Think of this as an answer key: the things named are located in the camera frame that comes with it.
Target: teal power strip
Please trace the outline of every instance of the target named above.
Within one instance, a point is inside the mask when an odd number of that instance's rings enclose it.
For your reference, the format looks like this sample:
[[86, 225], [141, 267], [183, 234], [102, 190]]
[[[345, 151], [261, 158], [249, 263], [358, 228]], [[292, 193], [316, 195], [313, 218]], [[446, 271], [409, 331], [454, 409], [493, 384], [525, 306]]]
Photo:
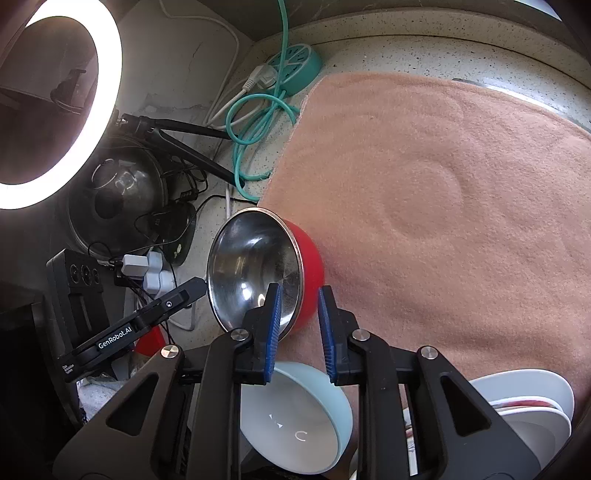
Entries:
[[[279, 70], [281, 52], [272, 56], [267, 63]], [[281, 90], [290, 97], [306, 88], [320, 73], [322, 60], [312, 47], [297, 43], [287, 47], [281, 79]], [[273, 87], [267, 90], [272, 93]]]

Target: pink towel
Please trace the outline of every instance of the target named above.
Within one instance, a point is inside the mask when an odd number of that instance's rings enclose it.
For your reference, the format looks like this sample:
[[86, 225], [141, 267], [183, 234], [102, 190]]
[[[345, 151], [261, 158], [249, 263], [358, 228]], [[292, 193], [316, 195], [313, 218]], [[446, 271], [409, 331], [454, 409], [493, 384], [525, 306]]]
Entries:
[[[481, 87], [325, 77], [260, 206], [317, 244], [337, 304], [468, 379], [515, 368], [591, 388], [591, 135]], [[324, 370], [317, 319], [280, 359]], [[354, 411], [356, 395], [348, 391]]]

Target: tripod arm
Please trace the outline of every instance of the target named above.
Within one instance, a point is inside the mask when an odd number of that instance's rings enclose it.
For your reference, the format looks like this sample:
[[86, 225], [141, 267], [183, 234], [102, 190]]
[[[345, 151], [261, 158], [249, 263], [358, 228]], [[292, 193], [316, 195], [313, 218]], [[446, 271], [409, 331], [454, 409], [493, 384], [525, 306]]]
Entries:
[[[204, 135], [207, 137], [221, 138], [229, 140], [230, 137], [226, 132], [214, 130], [213, 128], [206, 128], [200, 125], [188, 124], [176, 120], [165, 118], [154, 119], [147, 116], [135, 116], [127, 113], [121, 116], [117, 122], [119, 129], [133, 137], [146, 142], [147, 144], [157, 148], [161, 151], [168, 152], [170, 155], [176, 155], [196, 167], [202, 169], [229, 183], [236, 186], [234, 181], [234, 173], [222, 167], [220, 164], [207, 158], [202, 153], [189, 147], [180, 140], [172, 137], [162, 130], [170, 130], [175, 132], [190, 133], [196, 135]], [[244, 186], [244, 180], [240, 180], [240, 185]]]

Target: stacked plates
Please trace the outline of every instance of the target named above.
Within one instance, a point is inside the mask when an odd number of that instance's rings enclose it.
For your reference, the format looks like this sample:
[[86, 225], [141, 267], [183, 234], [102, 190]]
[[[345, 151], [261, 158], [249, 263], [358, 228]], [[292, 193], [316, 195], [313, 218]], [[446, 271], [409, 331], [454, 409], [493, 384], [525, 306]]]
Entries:
[[[574, 395], [569, 383], [547, 370], [501, 372], [470, 382], [534, 452], [544, 468], [570, 436]], [[407, 445], [410, 474], [417, 473], [414, 438], [408, 409]]]

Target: light blue bowl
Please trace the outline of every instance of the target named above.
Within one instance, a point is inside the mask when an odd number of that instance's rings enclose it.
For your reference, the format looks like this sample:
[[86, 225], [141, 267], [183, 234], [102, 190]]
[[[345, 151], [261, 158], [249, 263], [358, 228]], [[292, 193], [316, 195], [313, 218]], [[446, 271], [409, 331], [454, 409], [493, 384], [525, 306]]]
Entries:
[[243, 385], [241, 430], [270, 462], [294, 473], [330, 470], [353, 430], [347, 397], [309, 365], [277, 362], [265, 386]]

